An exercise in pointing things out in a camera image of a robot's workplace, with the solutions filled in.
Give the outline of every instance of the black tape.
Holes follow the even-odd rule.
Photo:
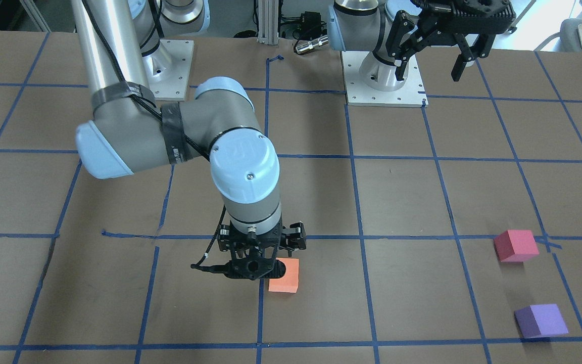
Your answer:
[[[185,142],[183,119],[178,102],[161,106],[163,122],[161,133],[166,144],[170,164],[182,163],[192,159],[189,146]]]
[[[131,95],[137,95],[152,104],[152,106],[157,106],[157,101],[150,89],[138,83],[127,81],[114,83],[104,89],[97,90],[91,96],[91,106],[93,106],[93,110],[95,111],[100,105],[106,102],[122,99],[123,97],[130,97]]]

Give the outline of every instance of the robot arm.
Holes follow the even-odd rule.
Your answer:
[[[229,278],[279,278],[279,249],[305,249],[302,223],[282,226],[279,161],[235,80],[199,85],[194,101],[164,104],[148,89],[127,0],[71,0],[88,73],[94,120],[76,131],[82,163],[97,178],[121,177],[199,155],[230,216],[216,234],[225,265],[197,269]]]
[[[495,35],[505,32],[515,13],[509,0],[411,0],[418,18],[398,9],[394,0],[335,0],[330,7],[329,41],[337,51],[372,51],[386,65],[395,65],[404,80],[408,60],[427,46],[459,46],[451,76],[459,81],[464,67],[489,55]],[[478,34],[472,46],[466,35]]]

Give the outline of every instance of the cube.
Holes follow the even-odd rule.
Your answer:
[[[298,292],[300,260],[297,258],[278,258],[277,260],[284,263],[286,272],[282,278],[268,280],[268,292]]]
[[[568,334],[569,330],[556,304],[534,304],[515,312],[522,336],[552,337]]]
[[[507,230],[494,239],[501,262],[525,262],[539,254],[530,230]]]

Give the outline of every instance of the cardboard surface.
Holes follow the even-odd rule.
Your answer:
[[[190,269],[208,164],[94,179],[77,35],[0,32],[0,362],[582,362],[582,55],[492,51],[453,82],[459,50],[426,49],[429,107],[389,110],[346,105],[337,52],[194,40],[190,84],[240,81],[280,154],[302,287]],[[499,264],[509,229],[540,256]],[[536,302],[572,342],[519,341]]]

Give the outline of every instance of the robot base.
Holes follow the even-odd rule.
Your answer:
[[[157,51],[143,57],[150,90],[157,100],[185,101],[195,44],[191,40],[162,39],[160,42]]]
[[[421,73],[416,57],[409,60],[409,77],[406,84],[395,92],[382,92],[372,89],[362,79],[359,72],[361,64],[369,52],[342,52],[343,74],[347,90],[347,103],[355,106],[391,106],[395,108],[421,108],[428,105]]]

